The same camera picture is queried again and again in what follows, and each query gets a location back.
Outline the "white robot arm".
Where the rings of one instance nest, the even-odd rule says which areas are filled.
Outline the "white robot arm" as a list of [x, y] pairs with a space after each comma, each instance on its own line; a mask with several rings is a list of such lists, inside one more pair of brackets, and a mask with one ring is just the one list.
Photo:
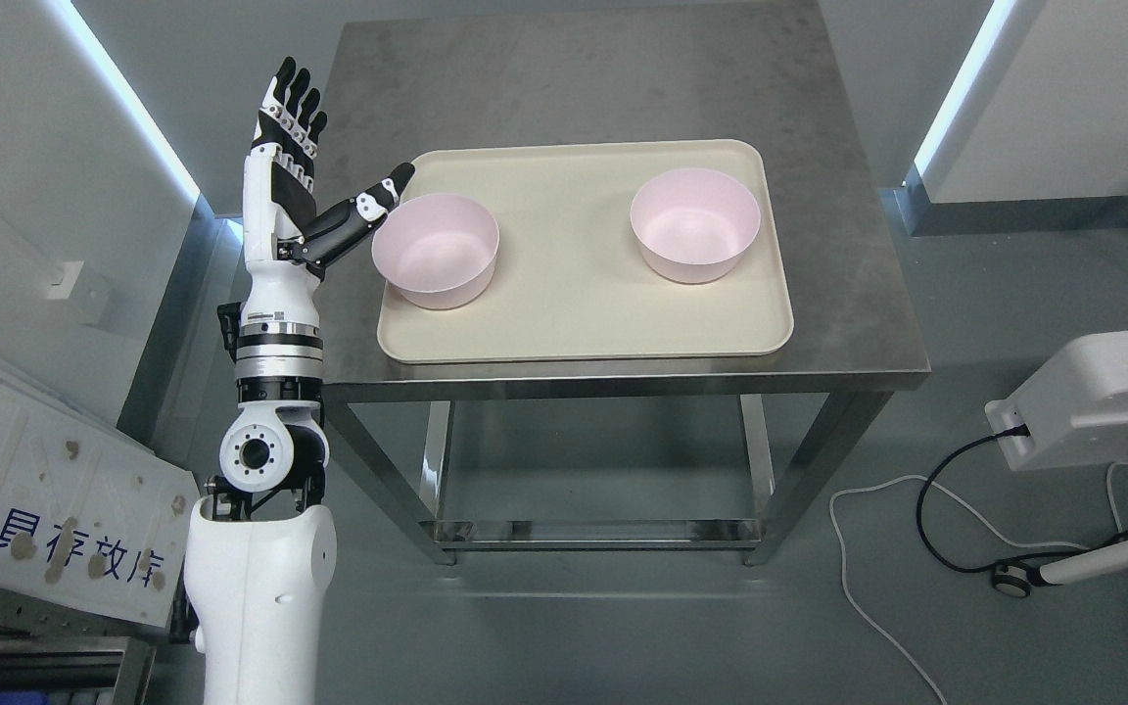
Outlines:
[[312, 704], [323, 602], [336, 561], [321, 503], [323, 432], [316, 277], [300, 264], [248, 266], [252, 293], [224, 307], [238, 415], [219, 470], [192, 510], [185, 593], [197, 613], [206, 704]]

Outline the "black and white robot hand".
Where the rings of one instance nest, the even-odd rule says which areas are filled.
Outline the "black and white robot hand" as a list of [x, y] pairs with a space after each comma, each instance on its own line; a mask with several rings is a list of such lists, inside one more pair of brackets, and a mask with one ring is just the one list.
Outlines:
[[252, 259], [287, 262], [323, 280], [332, 263], [370, 240], [400, 205], [416, 166], [398, 164], [373, 186], [319, 211], [316, 160], [328, 123], [319, 103], [309, 70], [283, 58], [256, 112], [243, 171], [243, 215]]

